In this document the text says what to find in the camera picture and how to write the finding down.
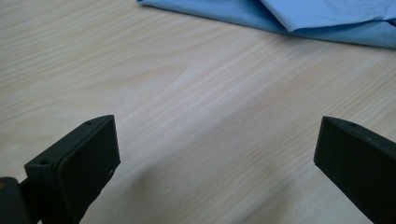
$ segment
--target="wood grain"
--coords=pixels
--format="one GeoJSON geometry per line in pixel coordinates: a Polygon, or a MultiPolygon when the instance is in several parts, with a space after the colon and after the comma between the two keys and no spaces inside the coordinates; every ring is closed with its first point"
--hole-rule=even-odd
{"type": "Polygon", "coordinates": [[[396,53],[125,0],[0,1],[0,176],[116,116],[82,223],[370,223],[314,165],[324,115],[396,141],[396,53]]]}

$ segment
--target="fabric fold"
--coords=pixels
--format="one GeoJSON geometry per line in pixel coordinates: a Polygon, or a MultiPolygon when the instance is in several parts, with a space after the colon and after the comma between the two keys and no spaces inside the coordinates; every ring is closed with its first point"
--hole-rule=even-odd
{"type": "Polygon", "coordinates": [[[285,24],[290,18],[280,20],[263,1],[267,0],[138,0],[140,4],[206,17],[218,21],[244,25],[283,35],[329,40],[382,48],[396,49],[396,27],[389,21],[364,21],[309,28],[303,26],[289,31],[285,24]]]}
{"type": "Polygon", "coordinates": [[[396,21],[394,0],[262,0],[262,3],[290,32],[366,21],[396,21]]]}

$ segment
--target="light blue shirt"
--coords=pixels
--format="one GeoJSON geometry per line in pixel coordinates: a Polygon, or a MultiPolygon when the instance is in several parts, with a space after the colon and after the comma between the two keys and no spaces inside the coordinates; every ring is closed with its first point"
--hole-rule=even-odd
{"type": "Polygon", "coordinates": [[[394,1],[138,0],[148,6],[284,35],[396,49],[394,1]]]}

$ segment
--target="light wood surface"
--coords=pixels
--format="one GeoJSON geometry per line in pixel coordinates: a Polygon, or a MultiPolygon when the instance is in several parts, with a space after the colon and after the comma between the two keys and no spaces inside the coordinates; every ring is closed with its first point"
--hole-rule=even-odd
{"type": "Polygon", "coordinates": [[[396,52],[126,0],[0,1],[0,176],[87,119],[121,166],[82,223],[370,223],[313,163],[321,117],[396,141],[396,52]]]}

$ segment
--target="black plastic part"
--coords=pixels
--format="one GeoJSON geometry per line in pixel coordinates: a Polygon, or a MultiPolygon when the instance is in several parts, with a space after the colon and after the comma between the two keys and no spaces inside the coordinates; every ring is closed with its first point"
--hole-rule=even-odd
{"type": "Polygon", "coordinates": [[[396,143],[323,117],[315,164],[375,224],[396,223],[396,143]]]}
{"type": "Polygon", "coordinates": [[[0,223],[29,224],[18,180],[0,178],[0,223]]]}
{"type": "Polygon", "coordinates": [[[20,183],[20,189],[23,196],[25,209],[29,217],[30,223],[37,223],[41,219],[41,206],[40,199],[38,198],[36,192],[32,190],[27,179],[24,179],[20,183]]]}
{"type": "Polygon", "coordinates": [[[43,224],[79,223],[120,164],[113,116],[89,120],[25,165],[43,224]]]}

